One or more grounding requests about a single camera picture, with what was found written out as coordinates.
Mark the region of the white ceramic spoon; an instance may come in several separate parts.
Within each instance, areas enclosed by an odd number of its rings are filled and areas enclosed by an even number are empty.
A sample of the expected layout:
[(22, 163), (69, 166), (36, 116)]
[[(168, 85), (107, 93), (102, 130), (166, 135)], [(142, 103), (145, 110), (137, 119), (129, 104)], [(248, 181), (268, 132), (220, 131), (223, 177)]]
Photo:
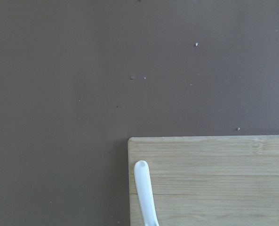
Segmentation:
[(137, 161), (134, 166), (135, 185), (145, 226), (158, 226), (148, 163)]

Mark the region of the bamboo cutting board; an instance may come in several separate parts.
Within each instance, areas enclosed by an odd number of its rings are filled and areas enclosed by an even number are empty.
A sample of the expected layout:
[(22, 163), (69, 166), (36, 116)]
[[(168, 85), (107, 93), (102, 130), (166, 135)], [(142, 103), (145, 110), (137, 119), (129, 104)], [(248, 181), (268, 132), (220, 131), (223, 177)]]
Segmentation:
[(279, 135), (130, 138), (133, 226), (143, 225), (134, 180), (140, 160), (161, 226), (279, 226)]

